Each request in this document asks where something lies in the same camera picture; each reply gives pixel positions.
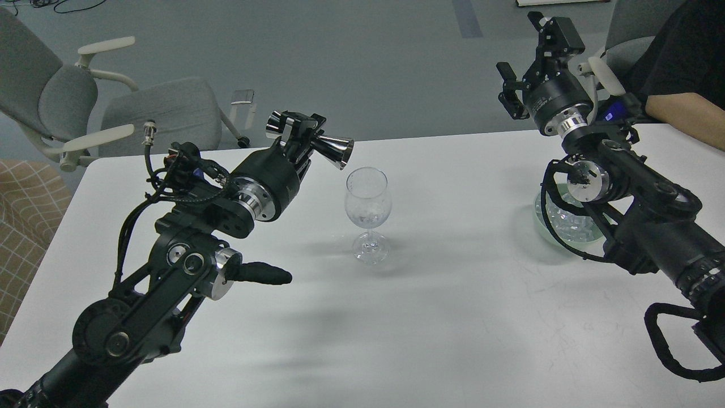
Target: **wine glass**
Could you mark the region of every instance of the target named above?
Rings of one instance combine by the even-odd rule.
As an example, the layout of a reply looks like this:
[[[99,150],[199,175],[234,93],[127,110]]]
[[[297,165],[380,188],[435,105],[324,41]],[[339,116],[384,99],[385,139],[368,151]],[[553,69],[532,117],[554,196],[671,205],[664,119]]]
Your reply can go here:
[[[367,229],[352,243],[355,258],[366,264],[377,264],[388,256],[388,240],[372,229],[388,219],[392,206],[388,178],[382,171],[374,167],[362,167],[347,177],[345,212],[353,224]]]

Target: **plaid fabric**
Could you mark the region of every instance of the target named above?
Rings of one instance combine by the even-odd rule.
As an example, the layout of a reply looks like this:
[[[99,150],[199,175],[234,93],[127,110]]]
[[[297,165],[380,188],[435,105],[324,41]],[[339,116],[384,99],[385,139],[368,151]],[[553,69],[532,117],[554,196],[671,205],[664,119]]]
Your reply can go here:
[[[70,198],[49,165],[0,160],[0,344]]]

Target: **gray fabric chair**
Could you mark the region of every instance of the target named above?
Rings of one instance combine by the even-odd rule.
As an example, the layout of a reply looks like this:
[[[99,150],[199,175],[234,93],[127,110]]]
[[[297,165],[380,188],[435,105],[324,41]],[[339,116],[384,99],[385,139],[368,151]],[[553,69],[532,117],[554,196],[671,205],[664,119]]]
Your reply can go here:
[[[99,52],[123,48],[133,37],[117,38],[81,47],[74,65],[64,64],[53,51],[5,8],[0,8],[0,110],[15,120],[29,140],[65,171],[87,166],[88,148],[99,146],[99,156],[140,155],[143,124],[156,121],[159,129],[153,153],[166,152],[171,142],[193,142],[201,150],[219,145],[221,123],[241,139],[217,105],[209,85],[185,78],[138,90],[128,77],[92,70]],[[95,79],[126,84],[131,93],[113,99],[105,111],[101,131],[87,135],[88,117],[96,104]],[[46,140],[54,140],[59,147]]]
[[[612,97],[626,93],[620,79],[647,51],[667,19],[685,0],[617,0],[603,48],[579,64],[585,77],[584,87],[594,105],[587,120],[592,122],[599,111],[597,90]]]
[[[667,19],[684,0],[617,0],[609,24],[604,55],[622,78],[647,51]]]

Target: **gray floor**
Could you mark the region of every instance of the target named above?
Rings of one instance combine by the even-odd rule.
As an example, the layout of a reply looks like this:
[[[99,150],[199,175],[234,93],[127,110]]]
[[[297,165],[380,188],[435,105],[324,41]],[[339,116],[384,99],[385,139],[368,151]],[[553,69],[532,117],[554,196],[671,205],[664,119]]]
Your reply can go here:
[[[496,62],[510,62],[521,75],[533,61],[537,32],[526,13],[570,17],[589,55],[604,44],[613,5],[107,1],[67,15],[55,14],[51,7],[20,7],[19,18],[66,62],[76,61],[76,50],[84,44],[136,36],[136,45],[99,55],[91,66],[129,75],[142,88],[201,76],[225,109],[233,90],[254,89],[257,114],[247,133],[254,146],[263,147],[269,143],[264,124],[272,110],[319,113],[328,118],[328,134],[356,140],[534,128],[532,121],[512,121],[497,101],[501,79]],[[100,83],[99,92],[89,131],[98,130],[109,99],[126,90],[117,83]],[[223,146],[232,147],[231,135],[224,137]],[[0,148],[2,158],[45,160],[4,116]],[[82,173],[64,174],[72,189]]]

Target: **person's arm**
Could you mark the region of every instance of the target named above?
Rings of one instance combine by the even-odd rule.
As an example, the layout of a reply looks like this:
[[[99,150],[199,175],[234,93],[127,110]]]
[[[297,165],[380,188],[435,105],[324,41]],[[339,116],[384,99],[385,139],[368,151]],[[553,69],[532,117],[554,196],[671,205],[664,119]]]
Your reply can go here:
[[[725,110],[694,92],[651,95],[645,112],[685,134],[725,151]]]

